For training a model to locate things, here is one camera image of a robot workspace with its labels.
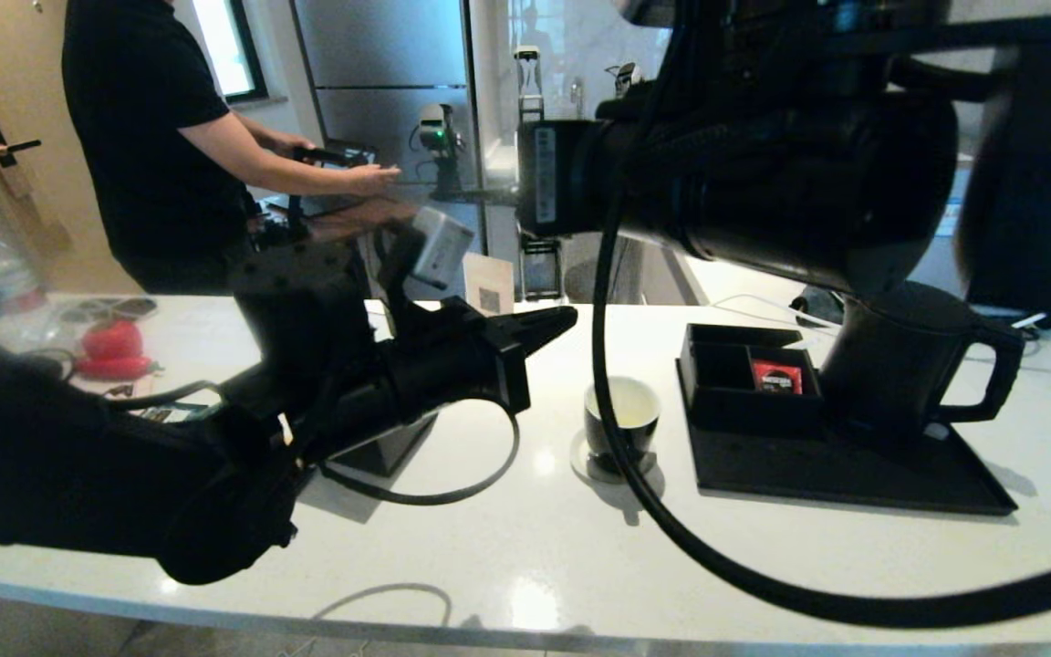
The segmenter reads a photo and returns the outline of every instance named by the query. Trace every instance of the black cup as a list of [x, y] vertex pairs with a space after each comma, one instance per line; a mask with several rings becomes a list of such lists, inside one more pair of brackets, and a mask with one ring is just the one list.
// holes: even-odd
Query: black cup
[[[984, 401], [943, 406], [969, 346], [992, 346]], [[918, 439], [931, 422], [992, 419], [1013, 389], [1025, 341], [934, 287], [906, 282], [869, 303], [847, 300], [846, 324], [820, 377], [826, 411], [854, 433]]]
[[[614, 415], [626, 445], [626, 457], [639, 465], [651, 448], [655, 425], [660, 419], [660, 398], [651, 386], [630, 377], [610, 377], [611, 401]], [[619, 470], [605, 440], [605, 429], [599, 416], [595, 386], [588, 388], [583, 397], [583, 424], [586, 427], [586, 442], [591, 457], [607, 473], [618, 474]], [[654, 465], [654, 460], [647, 459]]]

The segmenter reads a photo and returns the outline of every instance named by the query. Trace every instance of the refrigerator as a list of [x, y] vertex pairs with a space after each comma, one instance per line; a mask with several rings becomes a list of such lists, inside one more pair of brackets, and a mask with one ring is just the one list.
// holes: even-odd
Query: refrigerator
[[[473, 230], [470, 250], [485, 252], [483, 210], [475, 204], [429, 199], [435, 183], [431, 157], [412, 136], [420, 108], [453, 107], [467, 143], [459, 153], [463, 187], [480, 186], [480, 137], [475, 116], [472, 48], [463, 0], [292, 0], [308, 77], [324, 136], [364, 142], [377, 163], [404, 171], [391, 194], [429, 204]], [[368, 253], [364, 259], [369, 262]], [[414, 299], [462, 294], [456, 273], [449, 290], [409, 286]]]

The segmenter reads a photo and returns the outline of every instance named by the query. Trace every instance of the black t-shirt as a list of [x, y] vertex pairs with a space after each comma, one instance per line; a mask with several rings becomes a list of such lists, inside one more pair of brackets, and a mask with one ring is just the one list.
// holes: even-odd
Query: black t-shirt
[[164, 0], [69, 0], [63, 87], [117, 258], [212, 253], [246, 234], [246, 187], [178, 132], [230, 109]]

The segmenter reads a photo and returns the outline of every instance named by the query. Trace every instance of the man's arm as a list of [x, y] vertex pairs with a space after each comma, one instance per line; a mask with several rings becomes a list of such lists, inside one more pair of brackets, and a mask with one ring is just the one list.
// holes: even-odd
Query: man's arm
[[280, 130], [276, 129], [267, 128], [266, 125], [260, 124], [250, 117], [239, 115], [239, 112], [234, 112], [233, 109], [230, 109], [230, 114], [238, 117], [238, 120], [241, 121], [242, 125], [245, 125], [246, 129], [250, 130], [251, 137], [253, 137], [253, 140], [257, 142], [260, 146], [266, 148], [267, 150], [273, 150], [273, 152], [279, 153], [281, 157], [291, 157], [296, 147], [315, 147], [314, 143], [306, 137], [289, 135], [287, 132], [280, 132]]
[[262, 149], [233, 112], [179, 130], [190, 144], [242, 183], [283, 194], [370, 197], [387, 190], [400, 173], [395, 167], [318, 168], [281, 158]]

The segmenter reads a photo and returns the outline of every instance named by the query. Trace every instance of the plastic water bottle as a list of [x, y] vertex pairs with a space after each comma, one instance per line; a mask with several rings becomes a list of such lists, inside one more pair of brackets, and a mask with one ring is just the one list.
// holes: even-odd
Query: plastic water bottle
[[21, 254], [0, 240], [0, 304], [7, 314], [26, 312], [46, 304], [38, 278]]

